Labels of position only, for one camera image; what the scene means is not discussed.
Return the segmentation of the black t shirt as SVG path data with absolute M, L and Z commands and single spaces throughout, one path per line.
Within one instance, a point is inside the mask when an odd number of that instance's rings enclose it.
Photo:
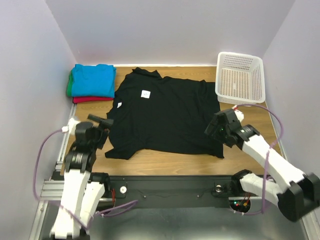
M 135 68 L 115 92 L 107 117 L 114 121 L 110 159 L 130 159 L 143 149 L 223 158 L 223 145 L 205 134 L 220 103 L 215 83 L 161 76 Z

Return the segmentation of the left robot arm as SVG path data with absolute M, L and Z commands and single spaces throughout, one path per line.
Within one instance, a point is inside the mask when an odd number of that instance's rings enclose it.
M 75 136 L 64 158 L 64 185 L 59 210 L 50 230 L 51 240 L 88 240 L 89 227 L 101 197 L 111 193 L 107 173 L 92 174 L 114 124 L 112 119 L 89 114 L 87 121 L 71 118 L 63 133 Z

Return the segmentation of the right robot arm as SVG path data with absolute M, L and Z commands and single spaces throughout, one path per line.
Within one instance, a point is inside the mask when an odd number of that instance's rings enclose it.
M 320 179 L 306 174 L 284 159 L 252 125 L 242 125 L 244 114 L 237 106 L 217 112 L 205 133 L 220 143 L 237 146 L 264 168 L 262 177 L 244 169 L 231 177 L 235 195 L 250 193 L 277 206 L 291 222 L 320 206 Z

